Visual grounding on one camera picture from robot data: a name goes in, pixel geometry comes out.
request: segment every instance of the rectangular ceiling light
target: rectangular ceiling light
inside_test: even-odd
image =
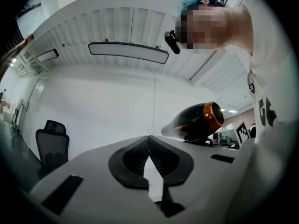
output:
[[[126,56],[165,64],[168,52],[129,42],[92,42],[88,45],[92,55]]]
[[[54,59],[59,57],[58,52],[56,51],[56,49],[47,51],[46,53],[41,54],[40,56],[37,57],[39,62],[44,62],[44,61],[48,61],[50,59]]]

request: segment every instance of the office chair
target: office chair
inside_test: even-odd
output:
[[[53,120],[47,120],[47,123],[45,125],[44,131],[51,132],[51,133],[59,133],[59,134],[65,134],[66,135],[66,128],[63,124],[58,123]]]
[[[70,138],[66,134],[37,130],[36,143],[42,164],[42,168],[38,171],[39,178],[43,178],[68,161],[69,142]]]

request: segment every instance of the floor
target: floor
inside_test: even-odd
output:
[[[3,120],[0,120],[0,153],[18,186],[30,192],[39,181],[37,171],[41,164],[19,133]]]

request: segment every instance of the person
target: person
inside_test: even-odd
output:
[[[272,10],[263,0],[224,7],[218,0],[179,0],[175,33],[187,49],[235,45],[250,54],[249,92],[256,135],[298,113],[298,77],[293,49]]]
[[[0,93],[0,104],[2,102],[2,98],[3,98],[3,95],[4,93],[6,92],[6,89],[4,89],[1,93]]]

